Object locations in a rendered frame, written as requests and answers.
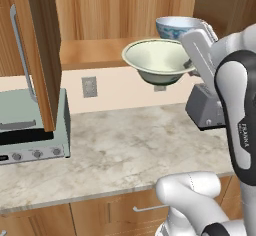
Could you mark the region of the blue and white bowl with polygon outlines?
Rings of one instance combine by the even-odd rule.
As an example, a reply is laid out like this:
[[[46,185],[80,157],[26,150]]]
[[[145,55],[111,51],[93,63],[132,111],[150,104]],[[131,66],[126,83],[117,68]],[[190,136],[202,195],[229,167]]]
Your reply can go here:
[[[163,39],[179,40],[181,35],[191,29],[203,29],[213,40],[217,40],[217,36],[206,21],[184,16],[166,16],[156,19],[156,29],[159,36]]]

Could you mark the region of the wooden base cabinet door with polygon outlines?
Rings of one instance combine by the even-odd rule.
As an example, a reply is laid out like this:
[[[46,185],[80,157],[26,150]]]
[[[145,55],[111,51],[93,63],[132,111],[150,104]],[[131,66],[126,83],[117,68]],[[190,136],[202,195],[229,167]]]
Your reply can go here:
[[[0,214],[5,236],[77,236],[69,204]]]
[[[242,202],[240,195],[240,183],[235,175],[220,178],[221,192],[215,198],[229,219],[242,219]]]

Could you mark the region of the pale green bowl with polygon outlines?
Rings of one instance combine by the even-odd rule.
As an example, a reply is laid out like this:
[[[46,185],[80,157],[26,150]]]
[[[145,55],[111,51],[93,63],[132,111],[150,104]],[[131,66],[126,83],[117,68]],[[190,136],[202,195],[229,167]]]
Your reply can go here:
[[[122,59],[135,68],[147,83],[156,86],[175,84],[184,74],[195,70],[185,69],[190,60],[182,44],[170,39],[144,39],[127,45]]]

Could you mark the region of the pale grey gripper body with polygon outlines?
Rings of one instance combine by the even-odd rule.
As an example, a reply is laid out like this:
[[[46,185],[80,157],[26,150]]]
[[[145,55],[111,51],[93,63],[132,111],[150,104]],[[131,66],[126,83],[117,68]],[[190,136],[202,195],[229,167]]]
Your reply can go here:
[[[210,54],[212,38],[203,29],[192,29],[182,35],[181,43],[210,92],[216,95],[214,85],[216,68]]]

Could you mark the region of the wooden drawer front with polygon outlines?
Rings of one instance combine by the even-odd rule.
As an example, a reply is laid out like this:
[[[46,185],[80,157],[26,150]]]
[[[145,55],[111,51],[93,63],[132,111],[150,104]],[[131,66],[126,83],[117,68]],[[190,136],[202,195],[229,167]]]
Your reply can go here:
[[[168,209],[135,212],[133,207],[160,205],[154,189],[70,204],[77,236],[154,236]]]

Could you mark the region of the wooden wall cabinet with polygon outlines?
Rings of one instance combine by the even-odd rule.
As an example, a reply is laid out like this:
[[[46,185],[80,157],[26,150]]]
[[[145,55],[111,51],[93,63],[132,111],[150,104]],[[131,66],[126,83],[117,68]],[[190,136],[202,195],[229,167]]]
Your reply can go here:
[[[206,0],[204,8],[229,5],[234,0]],[[0,76],[23,73],[14,37],[10,33],[9,9],[14,0],[0,0]],[[160,16],[191,16],[201,0],[55,0],[61,37],[61,69],[96,67],[103,62],[84,58],[75,46],[124,42],[130,38],[153,37]]]

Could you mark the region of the grey toaster oven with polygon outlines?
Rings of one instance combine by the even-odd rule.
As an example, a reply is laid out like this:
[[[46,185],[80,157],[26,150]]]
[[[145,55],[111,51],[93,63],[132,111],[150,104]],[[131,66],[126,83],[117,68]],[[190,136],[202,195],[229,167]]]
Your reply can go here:
[[[0,165],[70,157],[70,112],[60,90],[56,129],[45,132],[28,89],[0,92]]]

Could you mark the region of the dark grey countertop appliance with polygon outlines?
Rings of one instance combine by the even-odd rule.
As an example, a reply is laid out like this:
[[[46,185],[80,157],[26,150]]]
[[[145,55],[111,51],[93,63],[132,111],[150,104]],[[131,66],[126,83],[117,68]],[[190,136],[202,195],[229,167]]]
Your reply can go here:
[[[194,85],[185,110],[201,131],[225,127],[222,104],[204,83]]]

